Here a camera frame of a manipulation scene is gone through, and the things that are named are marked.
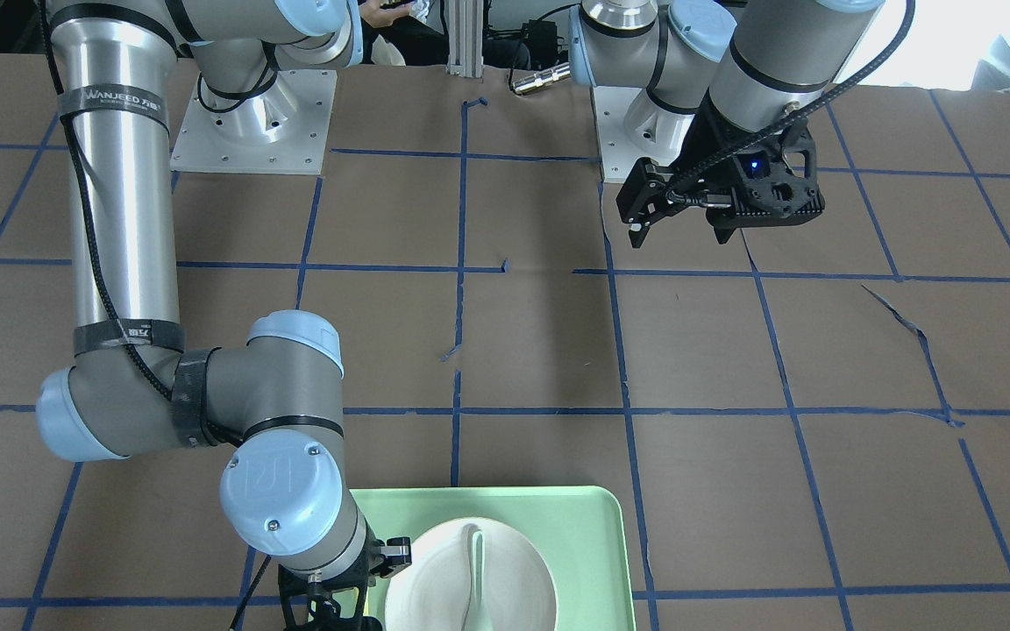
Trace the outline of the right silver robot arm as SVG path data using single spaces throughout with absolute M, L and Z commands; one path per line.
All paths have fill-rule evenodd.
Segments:
M 68 462 L 229 444 L 220 500 L 278 564 L 288 630 L 378 630 L 367 592 L 412 563 L 407 536 L 373 533 L 345 480 L 339 334 L 305 310 L 252 324 L 244 346 L 186 347 L 165 96 L 192 52 L 217 120 L 260 116 L 252 140 L 301 131 L 280 85 L 351 67 L 356 1 L 40 1 L 74 185 L 74 363 L 41 384 L 36 420 Z

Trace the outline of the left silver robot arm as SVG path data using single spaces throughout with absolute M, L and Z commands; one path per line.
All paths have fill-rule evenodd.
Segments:
M 690 116 L 668 163 L 635 160 L 616 204 L 630 244 L 663 219 L 704 210 L 718 243 L 741 229 L 791 227 L 826 208 L 808 129 L 872 24 L 878 1 L 580 1 L 572 7 L 573 79 L 642 89 Z

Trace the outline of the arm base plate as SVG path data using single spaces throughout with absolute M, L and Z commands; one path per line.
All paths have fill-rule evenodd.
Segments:
M 622 184 L 638 159 L 671 164 L 679 156 L 693 113 L 656 105 L 645 89 L 593 88 L 594 127 L 600 144 L 602 180 Z
M 174 136 L 171 168 L 184 173 L 321 174 L 337 82 L 332 69 L 283 71 L 263 95 L 225 111 L 199 81 Z

